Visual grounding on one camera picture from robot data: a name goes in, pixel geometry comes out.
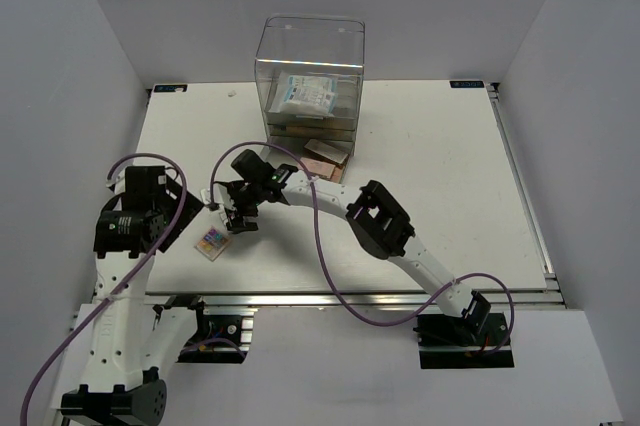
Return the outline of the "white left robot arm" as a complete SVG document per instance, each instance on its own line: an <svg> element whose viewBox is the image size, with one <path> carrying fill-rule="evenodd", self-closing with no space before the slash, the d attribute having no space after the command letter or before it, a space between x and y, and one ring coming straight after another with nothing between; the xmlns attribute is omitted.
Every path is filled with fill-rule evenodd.
<svg viewBox="0 0 640 426"><path fill-rule="evenodd" d="M186 342L199 345L211 320L195 296L146 303L155 255L165 252L202 203L163 166L128 166L123 185L100 212L94 237L97 314L88 361L59 411L82 425L157 425L166 378Z"/></svg>

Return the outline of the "beige clear makeup compact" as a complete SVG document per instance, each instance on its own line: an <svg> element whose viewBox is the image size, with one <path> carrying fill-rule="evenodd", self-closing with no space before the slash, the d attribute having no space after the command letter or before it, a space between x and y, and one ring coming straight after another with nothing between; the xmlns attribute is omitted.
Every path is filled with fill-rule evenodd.
<svg viewBox="0 0 640 426"><path fill-rule="evenodd" d="M304 149L336 165L344 164L349 158L346 152L316 139L309 140Z"/></svg>

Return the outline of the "brown four-pan eyeshadow palette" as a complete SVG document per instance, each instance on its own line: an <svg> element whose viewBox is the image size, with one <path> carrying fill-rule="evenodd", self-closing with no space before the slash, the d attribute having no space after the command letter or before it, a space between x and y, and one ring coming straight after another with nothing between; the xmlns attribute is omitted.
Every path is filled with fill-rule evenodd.
<svg viewBox="0 0 640 426"><path fill-rule="evenodd" d="M344 168L335 166L332 171L332 174L327 178L327 180L334 183L340 183L342 181L343 174L344 174Z"/></svg>

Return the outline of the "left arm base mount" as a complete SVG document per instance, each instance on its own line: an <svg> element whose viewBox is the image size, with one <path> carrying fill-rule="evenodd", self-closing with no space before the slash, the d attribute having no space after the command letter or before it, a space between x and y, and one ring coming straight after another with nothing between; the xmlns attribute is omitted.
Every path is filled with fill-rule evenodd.
<svg viewBox="0 0 640 426"><path fill-rule="evenodd" d="M184 364L242 364L252 340L254 312L205 307L178 358Z"/></svg>

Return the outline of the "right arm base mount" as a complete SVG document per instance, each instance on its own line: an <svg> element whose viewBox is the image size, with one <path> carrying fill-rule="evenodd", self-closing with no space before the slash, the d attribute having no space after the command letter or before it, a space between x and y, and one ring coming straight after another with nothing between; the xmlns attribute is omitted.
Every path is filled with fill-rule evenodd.
<svg viewBox="0 0 640 426"><path fill-rule="evenodd" d="M490 353L507 337L503 313L490 313L481 332L470 336L455 319L441 314L417 317L417 335L422 370L511 369L515 367L511 340Z"/></svg>

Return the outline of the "clear smoky makeup organizer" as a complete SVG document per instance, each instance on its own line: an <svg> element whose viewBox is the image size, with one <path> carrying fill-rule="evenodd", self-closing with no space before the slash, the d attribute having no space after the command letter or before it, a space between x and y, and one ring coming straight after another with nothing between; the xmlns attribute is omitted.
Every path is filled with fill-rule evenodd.
<svg viewBox="0 0 640 426"><path fill-rule="evenodd" d="M267 141L335 166L355 152L364 82L365 23L274 14L264 23L254 77Z"/></svg>

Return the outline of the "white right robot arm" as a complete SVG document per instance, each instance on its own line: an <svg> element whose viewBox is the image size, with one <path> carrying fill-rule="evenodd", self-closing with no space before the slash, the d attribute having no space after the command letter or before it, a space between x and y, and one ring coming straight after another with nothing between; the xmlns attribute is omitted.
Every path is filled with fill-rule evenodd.
<svg viewBox="0 0 640 426"><path fill-rule="evenodd" d="M472 345L486 335L490 302L427 250L409 214L382 183L371 180L361 188L350 188L312 174L302 162L274 167L250 149L241 152L231 167L240 176L238 180L210 181L211 202L224 209L227 230L233 234L256 231L254 219L263 203L311 208L314 241L326 282L339 303L360 321L392 327L420 312L381 322L360 314L347 302L326 264L319 228L321 212L346 221L367 254L391 262L420 286L429 295L427 303L437 305L450 318L452 334L459 342Z"/></svg>

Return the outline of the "pink slim makeup palette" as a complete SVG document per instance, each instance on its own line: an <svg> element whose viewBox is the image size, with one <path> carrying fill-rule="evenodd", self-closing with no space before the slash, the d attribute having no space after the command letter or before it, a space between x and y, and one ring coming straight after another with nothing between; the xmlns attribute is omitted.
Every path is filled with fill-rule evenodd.
<svg viewBox="0 0 640 426"><path fill-rule="evenodd" d="M335 165L328 162L306 157L301 158L300 161L312 175L322 179L330 180L335 171Z"/></svg>

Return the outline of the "white cotton pad pack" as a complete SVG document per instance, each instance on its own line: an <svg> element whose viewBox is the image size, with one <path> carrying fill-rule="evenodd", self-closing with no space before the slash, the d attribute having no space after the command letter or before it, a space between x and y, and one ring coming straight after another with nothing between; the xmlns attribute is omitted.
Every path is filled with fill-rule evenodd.
<svg viewBox="0 0 640 426"><path fill-rule="evenodd" d="M314 93L314 104L311 107L298 109L304 113L327 116L332 113L337 97L336 82L330 77L310 76Z"/></svg>

